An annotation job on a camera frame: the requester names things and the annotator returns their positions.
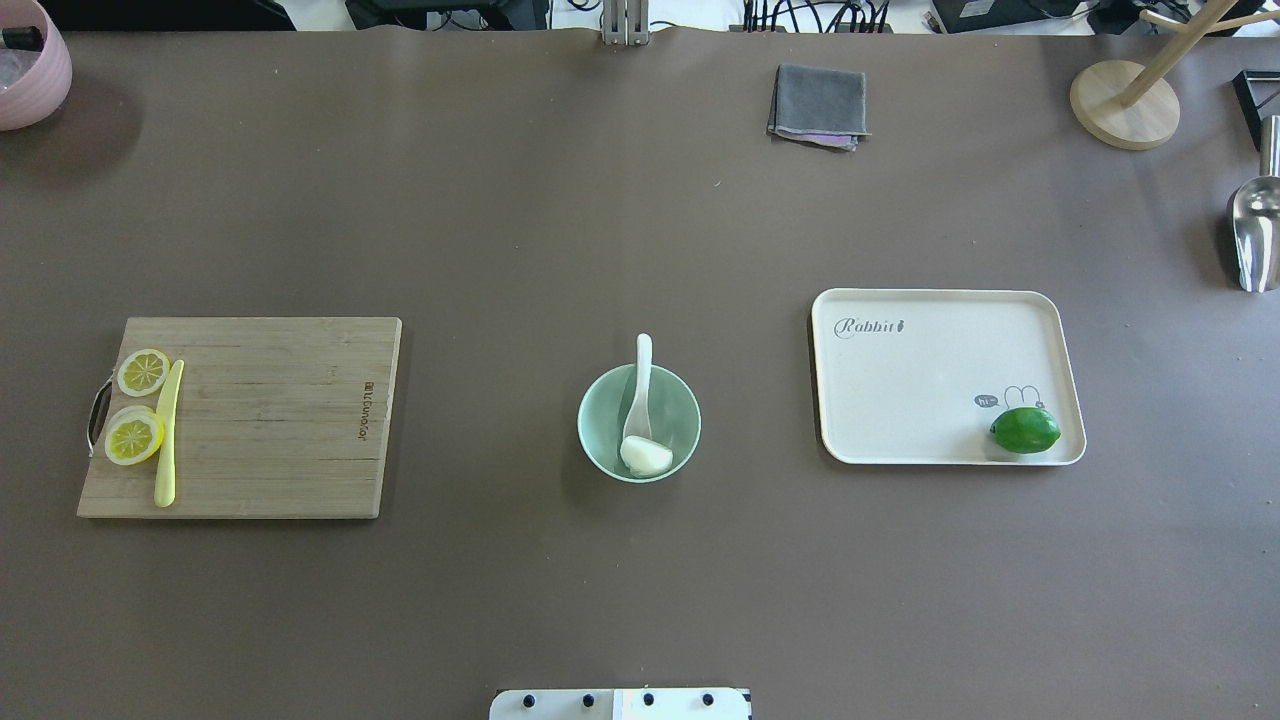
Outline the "white ceramic spoon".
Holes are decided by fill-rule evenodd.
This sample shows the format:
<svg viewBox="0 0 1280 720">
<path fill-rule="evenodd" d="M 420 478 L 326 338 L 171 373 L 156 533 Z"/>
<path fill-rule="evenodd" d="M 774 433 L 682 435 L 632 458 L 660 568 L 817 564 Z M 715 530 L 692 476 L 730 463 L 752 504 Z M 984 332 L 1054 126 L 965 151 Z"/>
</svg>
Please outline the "white ceramic spoon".
<svg viewBox="0 0 1280 720">
<path fill-rule="evenodd" d="M 640 333 L 636 338 L 636 363 L 634 396 L 623 421 L 623 441 L 632 437 L 653 439 L 649 413 L 649 393 L 652 383 L 652 337 Z"/>
</svg>

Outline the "white steamed bun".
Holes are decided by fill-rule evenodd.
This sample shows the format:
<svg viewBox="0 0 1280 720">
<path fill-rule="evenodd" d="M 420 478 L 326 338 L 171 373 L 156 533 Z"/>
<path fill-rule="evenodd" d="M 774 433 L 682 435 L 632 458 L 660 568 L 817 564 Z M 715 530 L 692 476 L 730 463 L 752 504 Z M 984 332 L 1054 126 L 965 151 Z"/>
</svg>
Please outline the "white steamed bun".
<svg viewBox="0 0 1280 720">
<path fill-rule="evenodd" d="M 675 464 L 671 448 L 643 436 L 626 436 L 620 446 L 620 457 L 628 474 L 640 479 L 663 475 Z"/>
</svg>

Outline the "mint green bowl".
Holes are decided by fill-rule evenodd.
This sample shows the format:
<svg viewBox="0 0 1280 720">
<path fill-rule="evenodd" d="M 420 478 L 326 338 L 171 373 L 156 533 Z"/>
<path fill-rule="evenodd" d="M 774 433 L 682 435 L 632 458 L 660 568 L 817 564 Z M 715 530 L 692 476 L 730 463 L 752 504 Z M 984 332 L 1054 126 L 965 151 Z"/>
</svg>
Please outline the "mint green bowl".
<svg viewBox="0 0 1280 720">
<path fill-rule="evenodd" d="M 672 477 L 690 461 L 701 438 L 701 410 L 684 379 L 663 366 L 652 368 L 648 410 L 653 439 L 672 451 L 673 461 L 654 477 L 636 477 L 620 456 L 635 379 L 634 364 L 599 375 L 580 401 L 576 427 L 579 443 L 596 469 L 617 480 L 645 484 Z"/>
</svg>

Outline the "pink bowl of ice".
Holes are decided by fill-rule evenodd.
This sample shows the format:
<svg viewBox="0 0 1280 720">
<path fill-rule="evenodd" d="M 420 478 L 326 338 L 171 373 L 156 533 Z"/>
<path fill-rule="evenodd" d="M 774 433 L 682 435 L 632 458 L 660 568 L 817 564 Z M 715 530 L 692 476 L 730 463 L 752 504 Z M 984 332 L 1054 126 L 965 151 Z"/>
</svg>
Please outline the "pink bowl of ice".
<svg viewBox="0 0 1280 720">
<path fill-rule="evenodd" d="M 1 131 L 23 129 L 58 110 L 70 90 L 70 55 L 60 29 L 38 1 L 3 1 L 3 28 L 38 29 L 44 46 L 20 59 L 20 73 L 3 79 Z"/>
</svg>

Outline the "cream rabbit tray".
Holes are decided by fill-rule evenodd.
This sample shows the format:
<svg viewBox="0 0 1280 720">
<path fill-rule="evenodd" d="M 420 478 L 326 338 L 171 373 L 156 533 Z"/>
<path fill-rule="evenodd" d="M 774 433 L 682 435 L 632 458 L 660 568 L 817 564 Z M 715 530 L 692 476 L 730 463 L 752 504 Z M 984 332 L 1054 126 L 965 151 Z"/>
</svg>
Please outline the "cream rabbit tray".
<svg viewBox="0 0 1280 720">
<path fill-rule="evenodd" d="M 810 310 L 820 439 L 846 464 L 1064 466 L 1085 429 L 1060 313 L 1015 290 L 820 292 Z M 1038 454 L 991 425 L 1042 409 L 1061 434 Z"/>
</svg>

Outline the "grey folded cloth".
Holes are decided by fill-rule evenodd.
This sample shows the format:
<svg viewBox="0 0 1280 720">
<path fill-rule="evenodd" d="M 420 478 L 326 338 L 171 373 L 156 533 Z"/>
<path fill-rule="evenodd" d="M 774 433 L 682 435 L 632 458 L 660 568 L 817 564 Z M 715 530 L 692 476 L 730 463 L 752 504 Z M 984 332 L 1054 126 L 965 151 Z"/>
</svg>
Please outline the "grey folded cloth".
<svg viewBox="0 0 1280 720">
<path fill-rule="evenodd" d="M 826 67 L 778 65 L 765 131 L 823 149 L 854 151 L 870 135 L 867 76 Z"/>
</svg>

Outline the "bamboo cutting board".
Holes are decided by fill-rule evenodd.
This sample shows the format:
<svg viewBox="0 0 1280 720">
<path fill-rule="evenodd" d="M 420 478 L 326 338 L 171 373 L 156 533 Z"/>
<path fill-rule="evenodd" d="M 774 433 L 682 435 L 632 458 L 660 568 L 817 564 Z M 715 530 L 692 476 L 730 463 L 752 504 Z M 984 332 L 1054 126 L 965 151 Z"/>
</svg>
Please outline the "bamboo cutting board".
<svg viewBox="0 0 1280 720">
<path fill-rule="evenodd" d="M 111 462 L 101 434 L 77 512 L 129 519 L 374 519 L 396 397 L 394 316 L 133 316 L 119 359 L 184 363 L 175 501 L 154 502 L 157 460 Z"/>
</svg>

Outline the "green toy pepper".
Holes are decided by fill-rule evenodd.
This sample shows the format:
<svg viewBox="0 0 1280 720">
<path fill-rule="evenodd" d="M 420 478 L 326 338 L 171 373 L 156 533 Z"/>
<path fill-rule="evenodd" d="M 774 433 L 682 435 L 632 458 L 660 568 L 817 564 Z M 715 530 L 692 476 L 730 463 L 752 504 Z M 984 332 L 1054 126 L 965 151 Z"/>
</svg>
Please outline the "green toy pepper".
<svg viewBox="0 0 1280 720">
<path fill-rule="evenodd" d="M 1030 455 L 1052 448 L 1062 436 L 1056 418 L 1043 407 L 1012 407 L 991 424 L 995 443 L 1010 454 Z"/>
</svg>

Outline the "yellow plastic knife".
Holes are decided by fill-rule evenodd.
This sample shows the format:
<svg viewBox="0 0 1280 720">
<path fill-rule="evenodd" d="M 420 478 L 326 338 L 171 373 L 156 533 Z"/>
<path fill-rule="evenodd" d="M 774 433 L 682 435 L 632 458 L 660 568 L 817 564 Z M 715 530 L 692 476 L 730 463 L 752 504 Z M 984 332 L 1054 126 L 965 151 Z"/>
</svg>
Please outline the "yellow plastic knife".
<svg viewBox="0 0 1280 720">
<path fill-rule="evenodd" d="M 163 442 L 157 450 L 154 484 L 154 505 L 157 509 L 168 509 L 177 500 L 177 405 L 184 370 L 183 359 L 172 364 L 155 407 L 164 429 Z"/>
</svg>

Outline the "wooden mug tree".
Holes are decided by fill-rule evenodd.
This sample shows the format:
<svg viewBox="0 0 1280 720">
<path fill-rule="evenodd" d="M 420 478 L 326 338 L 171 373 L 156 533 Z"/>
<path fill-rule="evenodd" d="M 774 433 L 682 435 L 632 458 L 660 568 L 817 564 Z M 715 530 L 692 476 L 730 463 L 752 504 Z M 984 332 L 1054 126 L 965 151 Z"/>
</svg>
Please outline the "wooden mug tree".
<svg viewBox="0 0 1280 720">
<path fill-rule="evenodd" d="M 1140 19 L 1170 32 L 1167 45 L 1151 63 L 1098 61 L 1071 82 L 1069 102 L 1074 117 L 1100 141 L 1116 149 L 1144 151 L 1167 142 L 1175 133 L 1181 106 L 1165 76 L 1206 35 L 1276 20 L 1279 12 L 1257 12 L 1226 20 L 1234 1 L 1208 1 L 1189 20 L 1175 20 L 1152 10 Z"/>
</svg>

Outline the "metal scoop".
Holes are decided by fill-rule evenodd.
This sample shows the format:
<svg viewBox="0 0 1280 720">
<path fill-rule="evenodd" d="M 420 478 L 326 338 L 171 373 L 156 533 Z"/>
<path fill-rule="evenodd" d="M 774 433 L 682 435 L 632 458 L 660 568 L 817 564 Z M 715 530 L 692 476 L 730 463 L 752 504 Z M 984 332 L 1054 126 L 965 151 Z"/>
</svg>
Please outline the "metal scoop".
<svg viewBox="0 0 1280 720">
<path fill-rule="evenodd" d="M 1239 284 L 1251 293 L 1279 287 L 1279 146 L 1276 115 L 1266 117 L 1260 136 L 1260 173 L 1230 197 L 1231 232 Z"/>
</svg>

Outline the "aluminium frame post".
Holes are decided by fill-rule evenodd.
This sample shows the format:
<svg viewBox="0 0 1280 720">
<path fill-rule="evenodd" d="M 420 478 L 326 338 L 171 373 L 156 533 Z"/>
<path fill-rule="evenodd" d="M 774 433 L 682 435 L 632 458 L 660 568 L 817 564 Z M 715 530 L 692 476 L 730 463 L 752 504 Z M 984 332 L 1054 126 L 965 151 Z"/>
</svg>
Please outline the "aluminium frame post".
<svg viewBox="0 0 1280 720">
<path fill-rule="evenodd" d="M 648 0 L 602 1 L 602 41 L 608 46 L 643 46 L 650 42 Z"/>
</svg>

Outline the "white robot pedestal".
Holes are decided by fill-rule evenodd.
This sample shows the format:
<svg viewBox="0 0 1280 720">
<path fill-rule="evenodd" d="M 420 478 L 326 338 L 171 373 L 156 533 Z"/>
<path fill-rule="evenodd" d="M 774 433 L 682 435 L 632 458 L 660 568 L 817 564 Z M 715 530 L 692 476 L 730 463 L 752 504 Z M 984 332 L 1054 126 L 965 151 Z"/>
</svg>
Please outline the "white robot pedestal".
<svg viewBox="0 0 1280 720">
<path fill-rule="evenodd" d="M 751 719 L 748 689 L 639 687 L 508 689 L 490 703 L 489 719 Z"/>
</svg>

